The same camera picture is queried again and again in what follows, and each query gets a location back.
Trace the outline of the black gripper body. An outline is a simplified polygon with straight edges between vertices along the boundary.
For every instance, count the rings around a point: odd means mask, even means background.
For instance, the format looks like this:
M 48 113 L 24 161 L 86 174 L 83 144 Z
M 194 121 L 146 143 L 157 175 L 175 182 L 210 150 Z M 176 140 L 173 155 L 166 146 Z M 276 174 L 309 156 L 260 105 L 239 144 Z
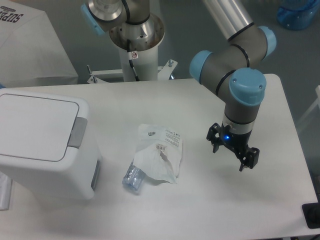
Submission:
M 252 123 L 239 124 L 224 121 L 218 130 L 218 148 L 224 146 L 234 153 L 247 153 Z

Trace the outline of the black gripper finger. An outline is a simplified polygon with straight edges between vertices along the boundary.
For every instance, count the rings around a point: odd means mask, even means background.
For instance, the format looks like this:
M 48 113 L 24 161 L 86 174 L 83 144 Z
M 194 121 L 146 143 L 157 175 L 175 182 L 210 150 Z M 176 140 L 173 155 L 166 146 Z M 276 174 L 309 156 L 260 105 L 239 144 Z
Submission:
M 223 145 L 223 140 L 220 137 L 221 126 L 218 123 L 214 123 L 207 132 L 206 140 L 211 142 L 213 147 L 212 152 L 216 153 L 219 147 Z
M 236 151 L 236 157 L 240 160 L 239 171 L 245 168 L 253 169 L 259 160 L 260 150 L 256 147 L 247 147 L 245 151 Z

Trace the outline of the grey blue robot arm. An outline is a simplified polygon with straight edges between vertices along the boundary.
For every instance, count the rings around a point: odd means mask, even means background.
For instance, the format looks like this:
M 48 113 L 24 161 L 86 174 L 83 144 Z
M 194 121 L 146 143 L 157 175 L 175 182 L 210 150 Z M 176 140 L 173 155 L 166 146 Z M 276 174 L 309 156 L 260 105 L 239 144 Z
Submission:
M 238 0 L 206 0 L 204 4 L 229 43 L 219 54 L 200 51 L 189 65 L 190 75 L 225 104 L 222 123 L 213 124 L 206 138 L 214 151 L 224 146 L 239 159 L 241 169 L 252 169 L 260 151 L 248 141 L 267 85 L 254 66 L 275 50 L 276 37 L 269 28 L 256 26 Z M 108 33 L 119 49 L 125 81 L 159 78 L 157 57 L 143 56 L 158 47 L 165 33 L 149 1 L 87 0 L 81 12 L 97 35 Z

